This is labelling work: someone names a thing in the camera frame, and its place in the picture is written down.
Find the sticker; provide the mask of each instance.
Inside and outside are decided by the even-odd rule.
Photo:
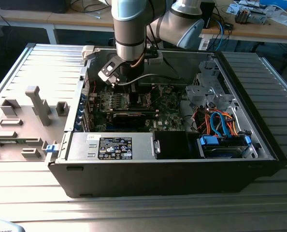
[[[131,160],[132,138],[101,138],[99,146],[100,160]]]
[[[88,134],[86,140],[100,140],[100,134]]]

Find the warning label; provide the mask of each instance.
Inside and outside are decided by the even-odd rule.
[[[132,138],[100,138],[100,160],[131,160]]]

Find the robotic arm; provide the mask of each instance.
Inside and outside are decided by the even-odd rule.
[[[109,85],[119,78],[120,68],[128,79],[144,71],[145,41],[153,35],[157,42],[167,41],[181,48],[191,48],[203,28],[201,0],[102,0],[112,6],[117,56],[99,72]]]

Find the floor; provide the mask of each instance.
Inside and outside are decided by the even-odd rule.
[[[0,37],[0,81],[6,75],[20,53],[23,51],[26,43],[48,44],[44,29],[33,28],[10,28],[3,27],[4,36]],[[57,30],[61,44],[80,44],[80,45],[110,45],[109,40],[114,36],[111,32],[93,32],[93,31],[75,31],[75,30]],[[249,52],[255,42],[246,41],[224,41],[220,47],[221,51]],[[287,44],[265,43],[257,48],[257,53],[265,57],[276,70],[287,52]],[[287,81],[287,69],[282,77]]]

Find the desk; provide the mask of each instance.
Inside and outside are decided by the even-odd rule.
[[[228,8],[227,6],[233,3],[233,1],[216,0],[216,2],[216,6],[224,20],[234,25],[230,39],[287,44],[287,26],[277,23],[269,18],[267,19],[265,25],[251,23],[238,24],[235,22],[235,15],[225,13]],[[200,47],[202,47],[203,50],[206,50],[209,41],[213,37],[216,37],[218,33],[219,29],[217,28],[216,24],[209,29],[204,29],[201,34],[202,41]],[[223,38],[225,39],[227,35],[228,32],[226,31]]]
[[[256,41],[256,42],[271,42],[287,44],[287,26],[267,20],[265,25],[246,24],[240,25],[235,23],[233,14],[226,14],[221,11],[221,8],[226,11],[226,5],[231,4],[230,0],[217,0],[217,6],[221,15],[226,22],[234,24],[234,29],[230,35],[230,39]],[[81,3],[75,3],[73,6],[77,10],[82,10]],[[44,28],[47,31],[48,38],[51,44],[58,44],[56,29],[70,30],[89,30],[89,31],[108,31],[113,32],[113,19],[110,10],[102,11],[101,19],[96,19],[90,15],[75,12],[69,9],[65,14],[55,14],[49,12],[29,12],[29,11],[5,11],[0,9],[0,14],[7,20],[11,26],[17,27],[32,27]],[[7,24],[0,17],[0,25]],[[216,25],[209,29],[204,29],[200,37],[202,38],[200,49],[206,50],[209,41],[216,37],[219,29]]]
[[[73,6],[82,11],[81,3]],[[43,28],[47,31],[50,44],[58,44],[56,29],[108,31],[113,32],[113,18],[110,10],[103,10],[101,19],[75,12],[69,9],[65,14],[34,11],[6,11],[0,9],[0,14],[13,27]],[[0,25],[8,26],[0,17]]]

